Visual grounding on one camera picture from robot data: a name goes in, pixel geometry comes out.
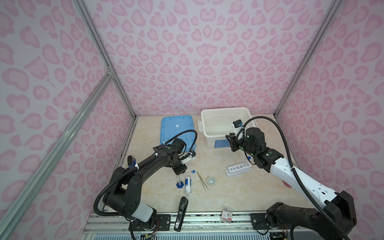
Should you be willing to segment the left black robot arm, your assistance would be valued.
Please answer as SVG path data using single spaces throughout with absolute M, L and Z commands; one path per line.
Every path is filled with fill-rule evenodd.
M 183 140 L 176 138 L 171 144 L 154 147 L 154 153 L 136 165 L 117 168 L 110 182 L 96 197 L 94 213 L 99 216 L 123 216 L 129 220 L 152 223 L 157 212 L 141 203 L 143 184 L 163 167 L 173 169 L 176 175 L 184 173 L 187 166 L 182 163 L 179 155 L 186 146 Z

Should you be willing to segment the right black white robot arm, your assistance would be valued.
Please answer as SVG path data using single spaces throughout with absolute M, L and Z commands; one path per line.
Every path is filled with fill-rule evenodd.
M 271 229 L 282 225 L 303 227 L 317 232 L 325 240 L 346 240 L 356 226 L 357 217 L 353 197 L 337 192 L 297 169 L 290 159 L 267 147 L 265 135 L 259 128 L 248 128 L 242 137 L 226 135 L 231 150 L 241 150 L 258 168 L 278 177 L 312 205 L 312 208 L 288 206 L 277 202 L 266 211 L 266 224 Z

